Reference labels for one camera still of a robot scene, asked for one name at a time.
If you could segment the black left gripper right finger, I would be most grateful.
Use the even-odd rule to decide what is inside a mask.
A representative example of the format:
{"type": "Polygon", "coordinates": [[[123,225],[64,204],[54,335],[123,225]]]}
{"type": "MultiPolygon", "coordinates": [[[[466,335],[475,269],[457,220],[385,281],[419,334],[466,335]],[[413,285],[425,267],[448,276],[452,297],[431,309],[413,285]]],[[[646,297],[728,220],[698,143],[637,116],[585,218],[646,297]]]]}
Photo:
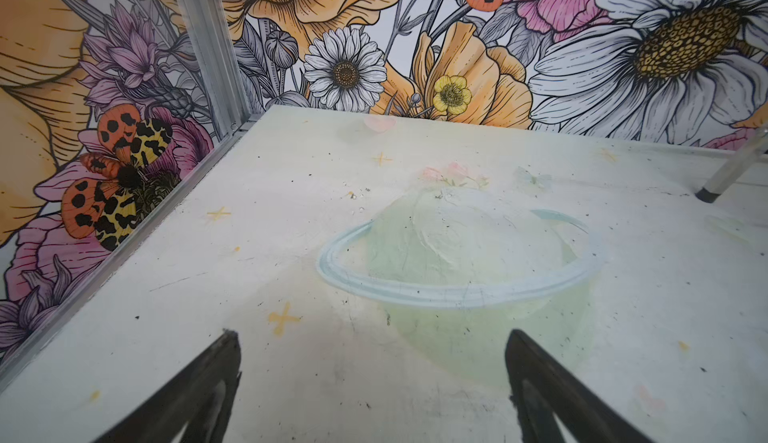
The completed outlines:
{"type": "Polygon", "coordinates": [[[505,363],[524,442],[563,442],[561,426],[578,442],[651,442],[524,331],[510,333],[505,363]]]}

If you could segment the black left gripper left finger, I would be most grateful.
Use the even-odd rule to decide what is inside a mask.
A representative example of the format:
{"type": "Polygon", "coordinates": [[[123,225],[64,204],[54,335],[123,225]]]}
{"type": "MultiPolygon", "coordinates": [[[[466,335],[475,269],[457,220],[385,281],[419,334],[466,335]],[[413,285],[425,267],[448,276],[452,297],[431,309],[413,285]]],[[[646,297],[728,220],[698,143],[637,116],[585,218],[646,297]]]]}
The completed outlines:
{"type": "Polygon", "coordinates": [[[221,442],[240,383],[238,333],[225,330],[99,442],[221,442]]]}

